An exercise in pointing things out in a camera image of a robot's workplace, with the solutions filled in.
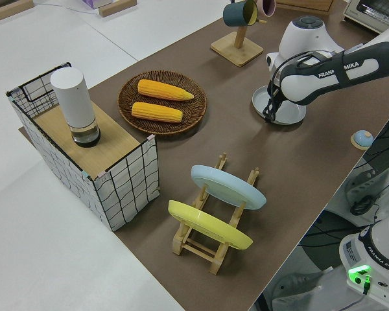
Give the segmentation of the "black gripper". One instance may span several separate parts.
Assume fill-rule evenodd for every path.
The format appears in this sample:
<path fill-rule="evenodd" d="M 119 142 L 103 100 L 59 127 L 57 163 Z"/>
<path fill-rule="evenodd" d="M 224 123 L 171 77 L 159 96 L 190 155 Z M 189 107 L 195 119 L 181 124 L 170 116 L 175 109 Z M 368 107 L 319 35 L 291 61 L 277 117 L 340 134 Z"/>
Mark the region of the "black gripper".
<path fill-rule="evenodd" d="M 274 122 L 276 120 L 276 113 L 283 100 L 283 93 L 279 86 L 279 78 L 276 73 L 272 75 L 268 83 L 267 92 L 269 99 L 263 109 L 263 117 L 266 122 Z"/>

